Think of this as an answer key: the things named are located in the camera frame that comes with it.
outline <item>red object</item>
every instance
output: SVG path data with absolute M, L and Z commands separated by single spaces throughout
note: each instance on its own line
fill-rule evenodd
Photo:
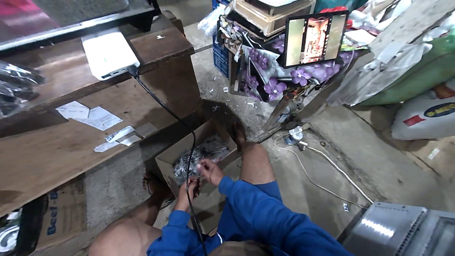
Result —
M 334 8 L 325 8 L 322 9 L 319 13 L 324 13 L 324 12 L 335 12 L 335 11 L 342 11 L 342 10 L 347 10 L 345 6 L 337 6 Z M 348 20 L 346 23 L 346 28 L 352 28 L 352 20 Z
M 416 123 L 420 123 L 422 121 L 425 121 L 426 119 L 423 119 L 421 117 L 419 117 L 419 115 L 416 115 L 416 116 L 413 116 L 409 119 L 406 119 L 404 120 L 403 122 L 407 125 L 407 126 L 413 126 L 415 125 Z

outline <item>sleeve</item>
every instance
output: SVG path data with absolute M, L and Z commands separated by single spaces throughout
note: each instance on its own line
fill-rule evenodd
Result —
M 195 234 L 187 227 L 189 220 L 190 215 L 187 212 L 172 211 L 169 215 L 168 224 L 162 229 L 161 236 L 148 247 L 147 255 L 183 256 L 187 251 L 190 251 L 195 242 Z
M 224 177 L 220 193 L 269 244 L 294 255 L 351 255 L 307 215 L 294 213 L 256 186 Z

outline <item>tablet screen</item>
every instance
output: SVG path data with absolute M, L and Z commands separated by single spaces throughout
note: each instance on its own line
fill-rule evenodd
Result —
M 284 67 L 336 59 L 348 11 L 290 17 L 286 24 Z

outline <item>purple flower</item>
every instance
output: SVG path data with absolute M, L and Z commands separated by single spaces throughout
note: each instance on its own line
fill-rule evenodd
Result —
M 250 87 L 248 87 L 248 85 L 244 81 L 242 81 L 240 83 L 240 89 L 243 92 L 249 92 L 250 91 Z
M 257 63 L 263 70 L 268 69 L 268 59 L 260 55 L 254 48 L 250 50 L 250 58 L 253 62 Z
M 247 82 L 247 84 L 249 84 L 254 89 L 256 89 L 258 87 L 258 85 L 259 85 L 259 82 L 258 82 L 258 80 L 257 80 L 257 78 L 255 76 L 247 75 L 245 81 Z
M 333 77 L 336 73 L 340 71 L 340 65 L 335 64 L 334 61 L 327 62 L 324 64 L 315 64 L 306 66 L 303 68 L 306 73 L 311 75 L 311 77 L 316 78 L 319 83 L 324 82 L 325 80 Z
M 249 96 L 250 98 L 256 99 L 256 100 L 258 100 L 258 101 L 262 101 L 262 99 L 261 99 L 258 95 L 254 94 L 253 92 L 249 92 L 249 93 L 248 93 L 248 96 Z
M 284 51 L 284 34 L 281 34 L 277 39 L 273 41 L 272 48 L 278 49 L 280 53 Z
M 354 55 L 350 51 L 340 52 L 340 57 L 343 59 L 344 66 L 346 66 L 352 61 L 351 58 L 357 58 L 358 55 L 359 53 L 357 51 L 354 51 Z
M 292 70 L 291 71 L 291 76 L 292 76 L 292 82 L 297 84 L 300 83 L 301 86 L 307 85 L 308 78 L 311 78 L 311 75 L 308 73 L 305 73 L 305 70 L 302 68 L 299 68 L 297 70 Z
M 286 90 L 286 84 L 281 82 L 278 83 L 278 80 L 274 77 L 271 77 L 268 80 L 268 83 L 264 85 L 264 90 L 269 94 L 268 100 L 272 101 L 278 97 L 284 90 Z

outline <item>blue crate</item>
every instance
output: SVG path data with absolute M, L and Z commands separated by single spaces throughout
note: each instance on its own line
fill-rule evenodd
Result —
M 213 52 L 213 64 L 227 78 L 229 78 L 229 62 L 224 56 L 220 56 Z
M 220 5 L 220 3 L 222 3 L 224 5 L 228 5 L 229 1 L 227 1 L 227 0 L 212 0 L 213 9 L 216 9 Z
M 228 5 L 227 0 L 212 0 L 212 7 L 216 9 L 220 3 Z M 213 36 L 213 64 L 227 78 L 229 78 L 229 50 L 216 44 L 216 36 Z

